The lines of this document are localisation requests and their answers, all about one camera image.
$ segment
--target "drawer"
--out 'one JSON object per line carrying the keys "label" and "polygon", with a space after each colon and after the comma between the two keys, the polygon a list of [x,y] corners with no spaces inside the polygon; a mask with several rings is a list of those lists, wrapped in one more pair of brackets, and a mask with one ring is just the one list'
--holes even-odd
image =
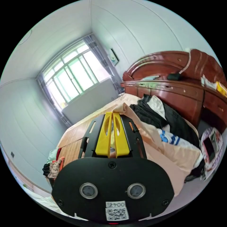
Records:
{"label": "drawer", "polygon": [[219,97],[205,92],[203,107],[209,109],[227,124],[227,103]]}
{"label": "drawer", "polygon": [[125,86],[125,93],[137,96],[138,95],[137,87]]}
{"label": "drawer", "polygon": [[151,90],[149,88],[139,87],[138,88],[138,97],[142,98],[144,96],[144,94],[151,95]]}
{"label": "drawer", "polygon": [[139,82],[139,87],[145,87],[150,89],[157,89],[161,91],[167,91],[183,95],[197,101],[203,101],[203,89],[188,86],[181,83],[171,83],[171,82]]}

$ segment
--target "picture frame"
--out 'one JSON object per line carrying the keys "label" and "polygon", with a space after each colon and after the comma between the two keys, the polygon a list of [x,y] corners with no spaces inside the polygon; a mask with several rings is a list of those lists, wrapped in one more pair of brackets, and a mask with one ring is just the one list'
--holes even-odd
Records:
{"label": "picture frame", "polygon": [[113,64],[113,66],[116,66],[116,64],[119,62],[118,57],[116,56],[114,50],[112,48],[109,49],[109,55],[108,55],[111,63]]}

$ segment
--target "black jacket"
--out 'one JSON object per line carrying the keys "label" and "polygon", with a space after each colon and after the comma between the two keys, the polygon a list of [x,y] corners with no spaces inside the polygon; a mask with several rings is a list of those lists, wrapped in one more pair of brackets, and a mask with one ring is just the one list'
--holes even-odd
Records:
{"label": "black jacket", "polygon": [[158,113],[152,110],[147,102],[143,99],[138,101],[138,104],[131,104],[130,108],[135,112],[142,122],[153,125],[156,128],[163,128],[168,125],[168,122]]}
{"label": "black jacket", "polygon": [[[142,100],[139,100],[139,102],[142,101],[142,103],[146,103],[147,104],[147,102],[149,102],[150,99],[151,99],[150,95],[144,94],[144,98]],[[180,116],[180,114],[177,113],[177,111],[172,109],[170,106],[165,104],[163,101],[162,101],[162,103],[164,105],[165,117],[166,117],[166,120],[164,119],[164,121],[167,122],[167,124],[170,125],[170,132],[172,134],[174,134],[174,135],[176,135],[176,136],[188,141],[189,143],[195,145],[197,148],[200,148],[199,147],[199,139],[198,139],[198,136],[196,135],[195,131],[186,123],[184,118],[182,118]],[[148,109],[147,111],[149,113],[152,113],[150,111],[152,109],[149,107],[148,104],[147,105],[143,105],[143,106],[144,106],[144,108],[146,107]],[[140,118],[141,121],[143,121],[145,123],[148,123],[148,124],[152,124],[152,120],[145,119],[144,117],[141,117],[141,115],[137,114],[137,116]],[[152,125],[154,125],[156,128],[163,128],[164,126],[167,125],[167,124],[166,125],[164,124],[164,121],[160,121],[160,124],[159,124],[158,127],[156,126],[158,124],[156,124],[156,125],[152,124]]]}

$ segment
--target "sticker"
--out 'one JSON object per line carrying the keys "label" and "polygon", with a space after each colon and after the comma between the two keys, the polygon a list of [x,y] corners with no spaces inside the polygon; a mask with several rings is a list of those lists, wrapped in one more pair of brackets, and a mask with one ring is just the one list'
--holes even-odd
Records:
{"label": "sticker", "polygon": [[125,201],[106,202],[106,219],[107,221],[128,220],[128,210]]}

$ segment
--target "beige blanket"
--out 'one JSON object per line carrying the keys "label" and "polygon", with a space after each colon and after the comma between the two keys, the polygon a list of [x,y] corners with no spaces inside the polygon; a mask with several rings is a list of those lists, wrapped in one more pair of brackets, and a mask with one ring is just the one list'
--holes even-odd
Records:
{"label": "beige blanket", "polygon": [[157,163],[167,172],[177,196],[186,176],[192,171],[200,151],[163,142],[156,127],[142,122],[126,103],[117,106],[113,112],[124,114],[134,121],[142,136],[147,159]]}

